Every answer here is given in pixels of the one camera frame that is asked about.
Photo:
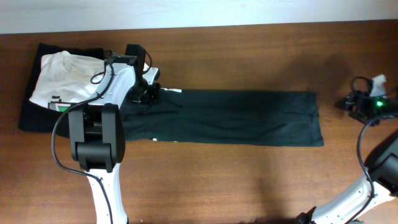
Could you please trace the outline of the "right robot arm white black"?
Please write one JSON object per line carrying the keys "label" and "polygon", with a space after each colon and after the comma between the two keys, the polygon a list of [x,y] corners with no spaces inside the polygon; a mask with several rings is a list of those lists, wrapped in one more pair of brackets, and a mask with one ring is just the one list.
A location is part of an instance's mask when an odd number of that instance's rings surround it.
{"label": "right robot arm white black", "polygon": [[345,104],[350,117],[364,124],[356,145],[363,174],[333,200],[301,213],[294,223],[359,223],[361,215],[397,198],[397,131],[381,141],[367,158],[361,155],[362,141],[369,127],[382,119],[397,118],[397,98],[387,98],[385,93],[371,96],[369,92],[356,90],[339,103]]}

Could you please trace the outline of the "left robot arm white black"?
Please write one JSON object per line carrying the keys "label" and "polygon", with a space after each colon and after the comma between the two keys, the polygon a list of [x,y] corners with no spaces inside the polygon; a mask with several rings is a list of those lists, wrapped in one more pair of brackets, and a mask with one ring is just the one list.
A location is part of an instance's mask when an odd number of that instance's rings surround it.
{"label": "left robot arm white black", "polygon": [[68,112],[71,155],[88,178],[97,223],[128,223],[122,202],[119,171],[126,150],[120,108],[124,101],[153,105],[157,101],[159,69],[146,65],[150,56],[139,44],[129,44],[124,55],[104,61],[97,87]]}

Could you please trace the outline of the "dark green t-shirt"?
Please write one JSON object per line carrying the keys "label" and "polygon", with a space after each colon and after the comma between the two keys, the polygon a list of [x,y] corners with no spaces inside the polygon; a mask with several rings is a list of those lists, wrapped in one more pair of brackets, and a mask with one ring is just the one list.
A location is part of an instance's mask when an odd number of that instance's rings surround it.
{"label": "dark green t-shirt", "polygon": [[317,98],[308,91],[162,88],[153,105],[124,101],[121,119],[128,141],[324,145]]}

